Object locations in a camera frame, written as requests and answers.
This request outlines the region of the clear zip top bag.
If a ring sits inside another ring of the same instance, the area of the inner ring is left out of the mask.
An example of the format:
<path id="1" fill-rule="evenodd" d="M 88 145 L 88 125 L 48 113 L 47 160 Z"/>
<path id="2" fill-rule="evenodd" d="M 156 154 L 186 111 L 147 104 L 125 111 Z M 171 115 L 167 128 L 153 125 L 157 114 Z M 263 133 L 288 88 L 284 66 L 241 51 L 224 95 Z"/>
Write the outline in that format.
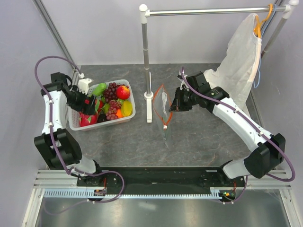
<path id="1" fill-rule="evenodd" d="M 171 120 L 173 112 L 169 111 L 172 102 L 164 85 L 161 85 L 154 94 L 152 105 L 156 123 L 160 134 L 168 149 L 172 149 Z"/>

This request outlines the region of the red yellow apple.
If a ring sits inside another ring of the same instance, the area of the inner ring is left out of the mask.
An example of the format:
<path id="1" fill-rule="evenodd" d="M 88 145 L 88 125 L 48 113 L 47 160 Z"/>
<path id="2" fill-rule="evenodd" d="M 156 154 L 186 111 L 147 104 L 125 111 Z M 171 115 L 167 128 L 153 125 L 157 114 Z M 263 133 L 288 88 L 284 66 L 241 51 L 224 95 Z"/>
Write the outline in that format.
<path id="1" fill-rule="evenodd" d="M 127 100 L 130 97 L 130 90 L 126 86 L 119 86 L 116 90 L 116 96 L 118 99 Z"/>

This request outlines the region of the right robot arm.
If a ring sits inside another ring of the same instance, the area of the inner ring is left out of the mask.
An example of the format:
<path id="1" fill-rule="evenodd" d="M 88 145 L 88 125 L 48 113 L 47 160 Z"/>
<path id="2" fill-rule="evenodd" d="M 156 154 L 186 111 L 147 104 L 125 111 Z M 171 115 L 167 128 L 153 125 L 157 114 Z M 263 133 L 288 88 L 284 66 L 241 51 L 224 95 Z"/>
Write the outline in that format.
<path id="1" fill-rule="evenodd" d="M 202 72 L 185 78 L 176 89 L 170 112 L 185 112 L 197 105 L 224 121 L 246 144 L 251 154 L 222 165 L 217 181 L 228 186 L 234 178 L 252 175 L 262 178 L 284 160 L 286 140 L 280 133 L 273 135 L 251 120 L 221 87 L 211 88 Z"/>

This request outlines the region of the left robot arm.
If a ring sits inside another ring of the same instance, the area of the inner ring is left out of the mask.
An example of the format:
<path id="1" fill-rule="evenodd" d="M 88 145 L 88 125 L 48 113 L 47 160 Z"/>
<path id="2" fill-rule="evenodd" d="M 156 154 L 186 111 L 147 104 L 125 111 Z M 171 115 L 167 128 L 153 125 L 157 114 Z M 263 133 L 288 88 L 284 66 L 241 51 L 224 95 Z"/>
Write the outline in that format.
<path id="1" fill-rule="evenodd" d="M 51 170 L 88 175 L 87 180 L 93 186 L 99 186 L 104 181 L 103 173 L 97 170 L 94 160 L 83 156 L 80 145 L 66 128 L 68 108 L 85 114 L 97 112 L 96 96 L 88 96 L 91 82 L 91 79 L 81 78 L 74 85 L 63 73 L 51 74 L 51 83 L 41 89 L 45 123 L 41 135 L 34 138 L 34 145 Z"/>

